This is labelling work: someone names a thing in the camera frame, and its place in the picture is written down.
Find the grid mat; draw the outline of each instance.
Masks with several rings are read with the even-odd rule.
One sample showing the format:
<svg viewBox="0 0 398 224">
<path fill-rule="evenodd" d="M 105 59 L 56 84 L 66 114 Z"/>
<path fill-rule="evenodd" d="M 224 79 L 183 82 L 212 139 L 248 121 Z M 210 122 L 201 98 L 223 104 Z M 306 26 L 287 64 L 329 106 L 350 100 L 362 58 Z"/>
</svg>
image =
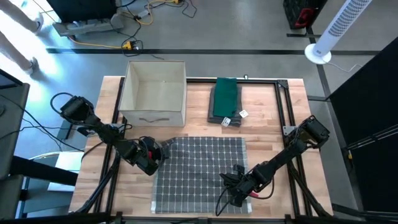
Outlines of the grid mat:
<svg viewBox="0 0 398 224">
<path fill-rule="evenodd" d="M 169 139 L 163 145 L 170 159 L 155 176 L 154 213 L 214 213 L 224 189 L 220 173 L 233 172 L 234 164 L 248 170 L 243 138 L 183 137 Z M 223 195 L 219 209 L 228 197 Z M 223 213 L 250 212 L 251 204 L 246 200 L 241 208 L 228 205 Z"/>
</svg>

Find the concrete floor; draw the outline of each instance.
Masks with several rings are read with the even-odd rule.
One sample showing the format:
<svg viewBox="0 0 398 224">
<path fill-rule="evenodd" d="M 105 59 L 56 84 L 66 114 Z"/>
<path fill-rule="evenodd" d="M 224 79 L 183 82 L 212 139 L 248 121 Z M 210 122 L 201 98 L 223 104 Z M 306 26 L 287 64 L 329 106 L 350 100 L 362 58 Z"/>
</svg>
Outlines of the concrete floor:
<svg viewBox="0 0 398 224">
<path fill-rule="evenodd" d="M 145 49 L 276 49 L 303 50 L 309 44 L 308 39 L 288 38 L 291 33 L 282 7 L 282 1 L 274 0 L 192 0 L 198 8 L 194 19 L 181 14 L 182 8 L 160 7 L 154 10 L 155 22 L 143 26 L 137 38 L 144 42 Z M 146 1 L 138 0 L 130 6 L 132 12 L 142 11 Z M 344 0 L 329 1 L 313 30 L 322 34 Z M 394 10 L 398 1 L 373 1 L 363 15 L 338 42 L 335 50 L 382 50 L 398 36 L 396 24 L 398 15 Z M 29 11 L 38 10 L 29 2 Z M 0 55 L 0 67 L 30 83 L 30 95 L 27 110 L 43 125 L 60 126 L 62 118 L 49 106 L 51 97 L 67 91 L 81 95 L 96 103 L 105 75 L 124 75 L 127 61 L 130 59 L 151 59 L 150 55 L 127 58 L 117 54 L 48 54 L 48 48 L 87 48 L 76 45 L 66 37 L 59 37 L 51 26 L 51 19 L 45 17 L 45 27 L 39 36 L 24 30 L 2 12 L 0 29 L 9 40 L 27 56 L 34 55 L 40 64 L 40 72 L 32 77 L 23 74 L 15 64 Z M 132 34 L 138 25 L 126 19 L 122 32 Z M 115 32 L 91 33 L 77 36 L 79 41 L 94 44 L 119 46 L 125 36 Z M 166 60 L 184 60 L 187 63 L 187 75 L 190 77 L 250 77 L 261 78 L 303 78 L 308 95 L 325 96 L 317 68 L 303 55 L 158 55 Z M 333 56 L 333 63 L 350 69 L 354 64 L 364 65 L 370 56 Z M 343 72 L 331 65 L 323 66 L 330 90 L 336 90 L 352 72 Z M 66 98 L 57 98 L 56 106 Z M 343 158 L 333 132 L 328 106 L 322 102 L 310 102 L 312 113 L 332 131 L 331 138 L 322 150 L 322 160 L 331 201 L 347 207 L 356 208 L 356 201 L 343 164 Z M 83 148 L 86 139 L 73 133 L 67 143 Z M 57 151 L 57 145 L 34 129 L 20 133 L 16 155 L 30 158 L 46 152 Z"/>
</svg>

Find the green cloth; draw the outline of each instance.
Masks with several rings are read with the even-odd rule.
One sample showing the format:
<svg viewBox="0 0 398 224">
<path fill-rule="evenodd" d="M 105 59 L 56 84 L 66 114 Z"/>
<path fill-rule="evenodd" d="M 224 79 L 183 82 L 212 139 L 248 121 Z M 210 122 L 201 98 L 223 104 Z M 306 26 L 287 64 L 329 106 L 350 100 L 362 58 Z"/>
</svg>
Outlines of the green cloth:
<svg viewBox="0 0 398 224">
<path fill-rule="evenodd" d="M 236 78 L 217 78 L 214 92 L 214 116 L 233 117 L 237 107 Z"/>
</svg>

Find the wooden table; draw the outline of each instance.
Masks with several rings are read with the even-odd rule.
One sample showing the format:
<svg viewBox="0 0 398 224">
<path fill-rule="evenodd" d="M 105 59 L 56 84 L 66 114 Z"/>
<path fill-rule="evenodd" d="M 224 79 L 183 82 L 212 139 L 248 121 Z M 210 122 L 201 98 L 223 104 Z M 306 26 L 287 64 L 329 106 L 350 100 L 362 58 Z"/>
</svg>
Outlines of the wooden table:
<svg viewBox="0 0 398 224">
<path fill-rule="evenodd" d="M 103 123 L 110 123 L 116 102 L 121 77 L 104 77 L 95 113 Z M 289 79 L 289 89 L 296 123 L 301 123 L 310 116 L 304 83 L 302 79 Z M 126 132 L 126 138 L 152 136 L 157 141 L 177 136 L 216 136 L 243 137 L 246 140 L 248 164 L 252 168 L 262 161 L 269 160 L 284 147 L 280 133 L 279 114 L 275 90 L 272 85 L 244 84 L 242 90 L 243 109 L 249 113 L 240 128 L 222 127 L 219 124 L 207 123 L 210 88 L 209 83 L 190 83 L 187 86 L 187 115 L 183 128 L 134 127 Z M 287 109 L 284 103 L 286 122 Z M 99 143 L 97 137 L 89 138 L 86 148 Z M 76 189 L 73 194 L 70 211 L 80 208 L 98 185 L 106 146 L 88 154 L 80 169 Z M 317 149 L 309 149 L 302 154 L 308 188 L 324 209 L 333 213 L 326 186 L 320 153 Z M 123 212 L 124 217 L 215 217 L 214 213 L 178 213 L 153 214 L 150 211 L 152 184 L 154 177 L 147 176 L 136 166 L 132 167 L 122 161 L 119 168 L 116 192 L 114 195 L 112 214 Z M 300 213 L 305 214 L 302 194 L 297 185 Z M 271 188 L 266 187 L 260 196 L 269 194 Z M 103 194 L 101 211 L 105 211 L 108 190 Z M 222 214 L 228 218 L 284 218 L 285 214 L 294 216 L 292 198 L 286 166 L 275 175 L 275 192 L 269 200 L 252 200 L 253 212 L 249 215 Z"/>
</svg>

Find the person's leg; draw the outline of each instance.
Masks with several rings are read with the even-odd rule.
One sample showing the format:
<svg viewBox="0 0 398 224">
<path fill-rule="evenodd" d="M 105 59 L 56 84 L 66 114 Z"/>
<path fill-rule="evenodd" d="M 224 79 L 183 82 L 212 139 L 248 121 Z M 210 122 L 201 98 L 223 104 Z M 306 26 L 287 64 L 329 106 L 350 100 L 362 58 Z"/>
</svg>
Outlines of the person's leg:
<svg viewBox="0 0 398 224">
<path fill-rule="evenodd" d="M 22 12 L 16 5 L 11 3 L 9 0 L 0 0 L 0 10 L 6 13 L 14 21 L 25 27 L 27 30 L 36 32 L 39 26 L 36 21 L 29 19 L 24 12 Z"/>
<path fill-rule="evenodd" d="M 0 32 L 0 51 L 7 58 L 14 61 L 23 70 L 28 70 L 32 66 L 32 63 L 25 58 L 7 39 L 7 37 Z"/>
</svg>

